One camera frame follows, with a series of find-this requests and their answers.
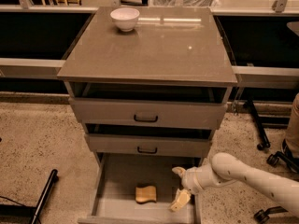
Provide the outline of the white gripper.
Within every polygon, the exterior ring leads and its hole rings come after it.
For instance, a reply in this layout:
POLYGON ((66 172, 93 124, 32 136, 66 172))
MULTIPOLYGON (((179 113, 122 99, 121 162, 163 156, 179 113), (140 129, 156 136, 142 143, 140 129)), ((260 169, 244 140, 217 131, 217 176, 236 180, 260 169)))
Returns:
POLYGON ((190 201, 191 194, 197 195, 203 190, 203 188, 198 180, 196 167, 187 170, 182 167, 174 167, 172 172, 181 176, 181 184, 183 188, 185 188, 177 190, 175 200, 170 204, 170 210, 177 212, 190 201))

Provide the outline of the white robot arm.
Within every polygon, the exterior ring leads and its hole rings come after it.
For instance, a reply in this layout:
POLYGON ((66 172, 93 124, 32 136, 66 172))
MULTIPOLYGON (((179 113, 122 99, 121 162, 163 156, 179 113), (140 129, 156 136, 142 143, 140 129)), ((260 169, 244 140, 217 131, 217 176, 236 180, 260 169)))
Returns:
POLYGON ((172 172, 181 178, 183 187, 177 190, 170 205, 174 212, 184 207, 192 195, 198 195, 206 188, 220 188, 240 181, 299 217, 298 182, 248 166, 231 154, 217 153, 206 165, 187 170, 175 167, 172 172))

